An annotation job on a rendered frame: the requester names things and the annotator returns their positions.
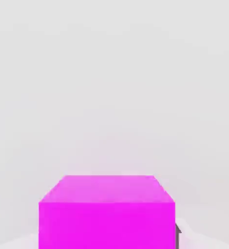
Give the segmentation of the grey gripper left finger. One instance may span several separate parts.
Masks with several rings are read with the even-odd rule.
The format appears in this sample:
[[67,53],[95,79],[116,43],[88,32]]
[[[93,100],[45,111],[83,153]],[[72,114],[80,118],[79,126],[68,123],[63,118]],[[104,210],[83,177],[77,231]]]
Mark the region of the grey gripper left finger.
[[15,240],[14,249],[38,249],[38,235],[30,234]]

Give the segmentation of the small magenta cube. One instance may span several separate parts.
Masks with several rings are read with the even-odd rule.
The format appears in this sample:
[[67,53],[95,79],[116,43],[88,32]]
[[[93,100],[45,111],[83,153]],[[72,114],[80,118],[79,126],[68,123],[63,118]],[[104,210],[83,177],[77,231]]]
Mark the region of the small magenta cube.
[[176,249],[175,202],[154,176],[64,176],[38,204],[38,249]]

